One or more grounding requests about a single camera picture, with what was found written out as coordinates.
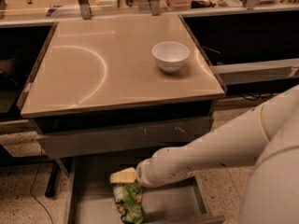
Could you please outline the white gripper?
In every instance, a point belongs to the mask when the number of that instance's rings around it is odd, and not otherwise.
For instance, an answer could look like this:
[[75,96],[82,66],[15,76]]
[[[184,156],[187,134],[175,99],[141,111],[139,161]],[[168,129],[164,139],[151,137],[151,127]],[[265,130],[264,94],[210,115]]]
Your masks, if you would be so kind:
[[134,167],[130,167],[110,175],[111,184],[132,184],[137,182],[147,188],[154,188],[155,178],[151,171],[150,160],[146,159]]

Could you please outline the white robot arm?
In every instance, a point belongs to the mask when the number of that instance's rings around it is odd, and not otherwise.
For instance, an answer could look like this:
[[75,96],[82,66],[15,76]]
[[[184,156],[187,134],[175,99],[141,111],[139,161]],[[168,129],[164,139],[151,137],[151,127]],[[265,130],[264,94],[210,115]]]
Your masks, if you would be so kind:
[[238,224],[299,223],[299,86],[183,147],[165,147],[110,183],[157,188],[198,170],[252,165]]

